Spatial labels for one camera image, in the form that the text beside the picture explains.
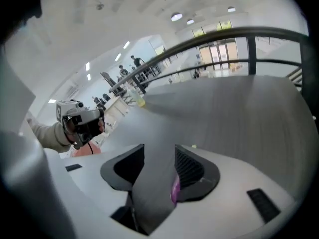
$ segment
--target plastic bottle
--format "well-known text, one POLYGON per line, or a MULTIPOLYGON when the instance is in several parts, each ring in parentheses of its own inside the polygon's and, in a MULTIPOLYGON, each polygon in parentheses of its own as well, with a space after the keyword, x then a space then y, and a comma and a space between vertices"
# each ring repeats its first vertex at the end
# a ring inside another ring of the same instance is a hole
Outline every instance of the plastic bottle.
POLYGON ((140 96, 140 94, 132 85, 126 82, 124 86, 126 88, 126 91, 130 94, 130 96, 134 99, 134 101, 138 104, 139 107, 145 105, 145 100, 140 96))

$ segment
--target wooden table top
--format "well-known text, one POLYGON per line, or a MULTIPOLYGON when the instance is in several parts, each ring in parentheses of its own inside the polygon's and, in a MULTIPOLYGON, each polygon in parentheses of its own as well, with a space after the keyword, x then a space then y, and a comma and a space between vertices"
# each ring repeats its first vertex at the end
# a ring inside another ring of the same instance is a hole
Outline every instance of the wooden table top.
POLYGON ((102 152, 145 144, 134 187, 140 225, 151 233, 173 210, 174 145, 238 158, 299 199, 318 162, 319 137, 301 94, 287 78, 199 78, 151 89, 108 137, 102 152))

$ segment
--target human hand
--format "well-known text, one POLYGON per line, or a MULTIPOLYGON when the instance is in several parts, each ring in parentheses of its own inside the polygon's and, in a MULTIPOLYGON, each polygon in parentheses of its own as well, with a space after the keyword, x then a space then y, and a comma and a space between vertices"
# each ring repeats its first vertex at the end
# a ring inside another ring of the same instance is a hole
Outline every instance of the human hand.
MULTIPOLYGON (((104 122, 103 122, 102 119, 99 119, 98 125, 99 125, 100 132, 103 133, 104 132, 104 122)), ((75 132, 75 126, 74 126, 72 120, 68 121, 67 127, 68 127, 68 131, 70 133, 66 133, 66 137, 68 138, 70 143, 74 143, 75 142, 75 138, 74 138, 74 135, 71 134, 71 133, 75 132)))

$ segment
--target ceiling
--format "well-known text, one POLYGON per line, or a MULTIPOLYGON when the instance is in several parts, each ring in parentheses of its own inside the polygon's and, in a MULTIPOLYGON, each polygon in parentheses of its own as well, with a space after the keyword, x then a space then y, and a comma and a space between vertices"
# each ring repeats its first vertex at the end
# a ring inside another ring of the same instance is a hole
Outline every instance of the ceiling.
POLYGON ((35 93, 36 116, 52 93, 87 62, 99 59, 111 66, 126 41, 175 33, 189 17, 204 20, 235 13, 263 0, 41 0, 43 15, 32 18, 6 44, 13 69, 35 93), (96 10, 99 3, 102 10, 96 10), (172 22, 179 11, 184 17, 172 22))

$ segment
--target round ceiling lamp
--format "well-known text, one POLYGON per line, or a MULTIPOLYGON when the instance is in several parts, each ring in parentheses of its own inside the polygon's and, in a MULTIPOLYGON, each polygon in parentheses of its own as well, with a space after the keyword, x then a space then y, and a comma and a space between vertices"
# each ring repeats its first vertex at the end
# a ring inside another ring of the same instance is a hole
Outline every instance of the round ceiling lamp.
POLYGON ((187 25, 191 25, 191 24, 193 24, 193 23, 194 23, 194 20, 191 19, 191 18, 187 21, 187 25))
POLYGON ((234 11, 236 11, 236 8, 233 6, 230 6, 230 7, 228 7, 227 10, 228 10, 228 12, 234 12, 234 11))
POLYGON ((172 21, 177 21, 179 19, 181 19, 183 17, 183 15, 179 12, 175 12, 171 15, 171 20, 172 21))

